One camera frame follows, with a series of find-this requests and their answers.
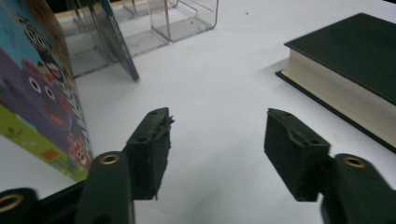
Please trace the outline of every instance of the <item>white tabletop surface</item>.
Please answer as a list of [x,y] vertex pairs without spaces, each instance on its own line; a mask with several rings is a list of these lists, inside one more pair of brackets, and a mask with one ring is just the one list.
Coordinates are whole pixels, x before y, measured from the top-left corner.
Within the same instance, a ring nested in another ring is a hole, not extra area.
[[[359,12],[396,23],[381,0],[220,0],[214,30],[77,79],[95,155],[122,150],[145,115],[167,106],[176,122],[159,201],[135,202],[137,223],[321,223],[297,203],[263,153],[266,111],[289,111],[332,144],[370,161],[396,189],[396,155],[275,76],[283,44]],[[74,182],[0,136],[0,191],[40,198]]]

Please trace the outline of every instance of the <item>transparent plastic box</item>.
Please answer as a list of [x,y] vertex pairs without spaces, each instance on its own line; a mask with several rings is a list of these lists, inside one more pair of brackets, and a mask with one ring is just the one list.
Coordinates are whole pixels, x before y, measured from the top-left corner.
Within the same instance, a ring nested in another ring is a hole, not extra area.
[[[90,2],[100,1],[67,2],[73,24],[63,28],[68,27],[65,36],[75,76],[116,63],[98,32],[101,23],[94,21],[90,11]],[[122,0],[111,5],[132,56],[213,29],[218,6],[219,0]]]

